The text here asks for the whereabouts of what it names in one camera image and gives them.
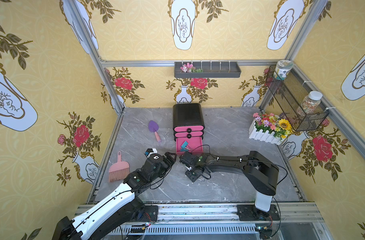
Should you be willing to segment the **teal binder clip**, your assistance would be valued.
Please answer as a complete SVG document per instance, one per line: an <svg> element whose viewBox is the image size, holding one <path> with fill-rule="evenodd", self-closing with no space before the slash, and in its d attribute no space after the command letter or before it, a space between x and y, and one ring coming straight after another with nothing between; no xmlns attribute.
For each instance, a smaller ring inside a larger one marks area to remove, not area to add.
<svg viewBox="0 0 365 240"><path fill-rule="evenodd" d="M184 147L184 149L185 149L186 151L193 151L193 149L192 149L190 146L185 146L185 147Z"/></svg>
<svg viewBox="0 0 365 240"><path fill-rule="evenodd" d="M183 144L181 145L181 151L182 152L188 152L189 148L188 148L188 142L184 141Z"/></svg>

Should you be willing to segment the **pink drawer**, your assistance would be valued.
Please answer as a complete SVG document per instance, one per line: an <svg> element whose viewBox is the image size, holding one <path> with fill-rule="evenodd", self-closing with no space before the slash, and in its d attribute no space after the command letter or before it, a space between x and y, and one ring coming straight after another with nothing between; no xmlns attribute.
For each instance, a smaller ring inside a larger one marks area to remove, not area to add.
<svg viewBox="0 0 365 240"><path fill-rule="evenodd" d="M181 145L184 141L188 142L188 146L190 146L193 151L188 151L191 154L200 155L203 153L203 145L201 137L193 137L193 138L177 138L176 139L176 153L178 156L184 154L185 152L181 151Z"/></svg>
<svg viewBox="0 0 365 240"><path fill-rule="evenodd" d="M177 133L191 133L191 132L198 132L203 131L204 126L196 125L196 126L178 126L174 128L174 131Z"/></svg>
<svg viewBox="0 0 365 240"><path fill-rule="evenodd" d="M194 132L176 132L175 138L193 138L193 137L202 137L203 131L194 131Z"/></svg>

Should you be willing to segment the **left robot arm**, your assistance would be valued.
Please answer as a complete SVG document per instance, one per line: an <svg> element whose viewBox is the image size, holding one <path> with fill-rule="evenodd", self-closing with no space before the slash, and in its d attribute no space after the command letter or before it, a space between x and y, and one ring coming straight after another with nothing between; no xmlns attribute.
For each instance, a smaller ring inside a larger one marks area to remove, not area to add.
<svg viewBox="0 0 365 240"><path fill-rule="evenodd" d="M149 153L144 165L127 175L112 193L79 216L64 217L55 228L54 240L101 240L120 225L144 213L139 195L162 180L172 169L177 154Z"/></svg>

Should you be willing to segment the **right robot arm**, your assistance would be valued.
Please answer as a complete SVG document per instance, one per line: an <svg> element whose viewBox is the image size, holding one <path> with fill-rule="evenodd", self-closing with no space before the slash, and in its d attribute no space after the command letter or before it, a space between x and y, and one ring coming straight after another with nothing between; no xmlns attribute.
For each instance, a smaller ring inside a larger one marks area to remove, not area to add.
<svg viewBox="0 0 365 240"><path fill-rule="evenodd" d="M214 156L210 153L196 156L186 152L180 156L180 163L187 168L185 175L193 183L200 177L209 180L215 172L244 175L256 190L255 208L269 212L276 194L279 168L259 152L251 151L243 156Z"/></svg>

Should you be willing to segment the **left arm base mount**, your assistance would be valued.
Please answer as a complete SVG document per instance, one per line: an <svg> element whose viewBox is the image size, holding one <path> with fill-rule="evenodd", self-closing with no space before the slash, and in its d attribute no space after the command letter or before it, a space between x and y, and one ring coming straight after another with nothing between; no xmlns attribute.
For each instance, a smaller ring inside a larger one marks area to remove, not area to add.
<svg viewBox="0 0 365 240"><path fill-rule="evenodd" d="M134 214L130 215L129 222L157 222L159 207L156 205L145 205Z"/></svg>

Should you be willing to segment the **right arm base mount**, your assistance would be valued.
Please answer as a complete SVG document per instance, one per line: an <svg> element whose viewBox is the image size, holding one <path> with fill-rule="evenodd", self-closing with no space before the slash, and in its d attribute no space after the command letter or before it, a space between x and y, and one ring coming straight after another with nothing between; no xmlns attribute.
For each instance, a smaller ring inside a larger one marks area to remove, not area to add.
<svg viewBox="0 0 365 240"><path fill-rule="evenodd" d="M237 205L236 214L240 221L279 221L280 213L276 205L270 205L268 212L264 212L255 205Z"/></svg>

